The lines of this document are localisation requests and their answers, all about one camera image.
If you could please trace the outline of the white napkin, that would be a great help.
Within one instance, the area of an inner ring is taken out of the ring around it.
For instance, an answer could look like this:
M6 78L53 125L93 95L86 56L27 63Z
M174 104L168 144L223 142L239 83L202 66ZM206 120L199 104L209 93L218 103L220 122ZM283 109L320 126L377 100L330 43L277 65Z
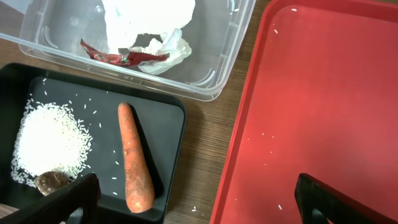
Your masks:
M164 62L140 65L139 69L159 75L191 55L182 28L192 19L195 0L103 0L109 53L119 49L160 55Z

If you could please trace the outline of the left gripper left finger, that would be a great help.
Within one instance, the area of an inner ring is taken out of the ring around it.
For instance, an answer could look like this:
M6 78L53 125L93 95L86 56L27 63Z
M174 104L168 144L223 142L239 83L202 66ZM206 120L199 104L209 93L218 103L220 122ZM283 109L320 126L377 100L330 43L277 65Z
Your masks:
M100 198L101 190L96 174L86 174L36 203L2 218L1 223L60 223L79 208L83 210L82 223L96 223Z

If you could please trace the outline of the white rice pile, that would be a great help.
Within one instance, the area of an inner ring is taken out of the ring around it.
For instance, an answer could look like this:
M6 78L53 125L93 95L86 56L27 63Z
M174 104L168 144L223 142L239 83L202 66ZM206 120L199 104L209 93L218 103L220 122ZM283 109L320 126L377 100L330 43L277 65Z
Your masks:
M93 136L74 117L68 104L27 100L14 143L11 178L35 187L34 179L48 171L76 179L87 168Z

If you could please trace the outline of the orange carrot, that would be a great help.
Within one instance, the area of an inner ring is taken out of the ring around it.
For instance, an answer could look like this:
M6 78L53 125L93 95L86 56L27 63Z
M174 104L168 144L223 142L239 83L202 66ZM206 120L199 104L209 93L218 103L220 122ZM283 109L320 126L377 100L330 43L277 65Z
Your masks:
M127 103L119 104L118 120L123 145L126 204L132 213L146 212L154 206L155 190L132 109Z

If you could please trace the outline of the brown food scrap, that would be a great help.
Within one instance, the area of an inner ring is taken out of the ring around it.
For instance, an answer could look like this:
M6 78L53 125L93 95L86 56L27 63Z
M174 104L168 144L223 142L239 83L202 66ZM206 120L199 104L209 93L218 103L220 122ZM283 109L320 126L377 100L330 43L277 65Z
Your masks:
M68 185L70 179L63 172L49 171L37 176L34 179L34 183L39 192L47 196L65 185Z

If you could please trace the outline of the red snack wrapper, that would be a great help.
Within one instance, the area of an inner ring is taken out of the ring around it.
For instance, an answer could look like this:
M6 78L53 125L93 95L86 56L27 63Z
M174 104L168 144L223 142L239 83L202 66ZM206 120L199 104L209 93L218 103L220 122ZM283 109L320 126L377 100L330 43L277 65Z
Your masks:
M150 65L156 62L164 62L170 57L170 54L154 55L144 52L129 52L128 54L106 54L94 49L93 47L88 45L83 39L80 40L80 45L83 47L83 49L91 59L118 67Z

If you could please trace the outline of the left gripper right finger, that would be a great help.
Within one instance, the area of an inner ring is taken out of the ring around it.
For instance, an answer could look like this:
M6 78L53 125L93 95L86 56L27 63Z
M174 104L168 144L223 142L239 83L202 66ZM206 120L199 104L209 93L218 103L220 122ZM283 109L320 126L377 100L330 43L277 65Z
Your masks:
M397 224L306 173L299 174L294 195L303 224Z

